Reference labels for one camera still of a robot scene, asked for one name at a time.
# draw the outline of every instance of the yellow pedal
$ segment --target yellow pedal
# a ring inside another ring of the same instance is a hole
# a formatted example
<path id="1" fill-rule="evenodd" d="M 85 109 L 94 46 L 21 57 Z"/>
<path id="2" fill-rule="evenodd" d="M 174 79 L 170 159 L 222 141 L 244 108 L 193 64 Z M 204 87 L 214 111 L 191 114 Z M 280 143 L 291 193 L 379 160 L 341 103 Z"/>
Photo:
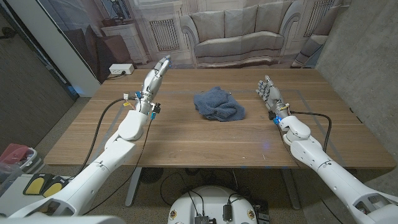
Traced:
<path id="1" fill-rule="evenodd" d="M 26 185 L 24 195 L 40 195 L 45 185 L 53 178 L 52 174 L 34 174 Z"/>
<path id="2" fill-rule="evenodd" d="M 60 176 L 57 176 L 47 185 L 45 190 L 43 191 L 44 197 L 49 197 L 64 188 L 68 184 L 68 181 Z"/>

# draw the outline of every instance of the window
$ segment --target window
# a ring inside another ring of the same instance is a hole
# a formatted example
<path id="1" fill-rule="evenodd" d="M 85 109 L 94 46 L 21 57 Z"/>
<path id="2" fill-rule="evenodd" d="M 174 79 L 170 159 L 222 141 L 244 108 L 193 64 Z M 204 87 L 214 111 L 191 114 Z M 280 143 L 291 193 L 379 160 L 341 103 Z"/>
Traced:
<path id="1" fill-rule="evenodd" d="M 98 0 L 96 3 L 104 17 L 131 19 L 126 0 Z"/>

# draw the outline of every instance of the gray wall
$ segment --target gray wall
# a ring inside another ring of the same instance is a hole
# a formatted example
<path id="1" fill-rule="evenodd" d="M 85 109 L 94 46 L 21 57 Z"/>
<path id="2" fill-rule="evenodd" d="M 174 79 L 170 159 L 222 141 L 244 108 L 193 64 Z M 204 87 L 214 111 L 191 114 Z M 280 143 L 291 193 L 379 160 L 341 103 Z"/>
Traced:
<path id="1" fill-rule="evenodd" d="M 398 161 L 398 1 L 353 0 L 316 69 Z M 367 185 L 398 195 L 398 171 Z"/>
<path id="2" fill-rule="evenodd" d="M 0 40 L 0 154 L 10 143 L 36 147 L 73 103 L 19 35 Z"/>

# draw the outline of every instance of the radiator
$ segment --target radiator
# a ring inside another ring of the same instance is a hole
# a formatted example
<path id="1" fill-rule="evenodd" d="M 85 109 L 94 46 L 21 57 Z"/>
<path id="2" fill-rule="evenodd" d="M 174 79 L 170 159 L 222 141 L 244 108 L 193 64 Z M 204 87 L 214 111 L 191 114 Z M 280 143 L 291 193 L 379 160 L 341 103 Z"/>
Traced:
<path id="1" fill-rule="evenodd" d="M 173 19 L 150 21 L 149 23 L 159 51 L 178 50 L 180 48 Z"/>
<path id="2" fill-rule="evenodd" d="M 317 25 L 325 16 L 326 12 L 333 5 L 334 0 L 323 0 L 314 2 L 314 6 L 311 13 L 310 22 L 308 23 L 307 30 L 305 31 L 304 37 L 309 37 L 313 31 L 317 28 Z"/>

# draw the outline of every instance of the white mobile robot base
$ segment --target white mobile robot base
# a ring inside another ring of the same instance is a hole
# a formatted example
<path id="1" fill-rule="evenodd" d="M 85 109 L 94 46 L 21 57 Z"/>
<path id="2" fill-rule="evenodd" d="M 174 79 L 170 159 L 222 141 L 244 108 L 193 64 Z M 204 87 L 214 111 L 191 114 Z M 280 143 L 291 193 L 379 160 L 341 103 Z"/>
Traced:
<path id="1" fill-rule="evenodd" d="M 252 205 L 233 190 L 219 186 L 202 186 L 183 194 L 172 205 L 168 217 L 168 224 L 182 223 L 244 223 L 256 224 L 256 214 Z M 225 209 L 230 196 L 231 207 Z"/>

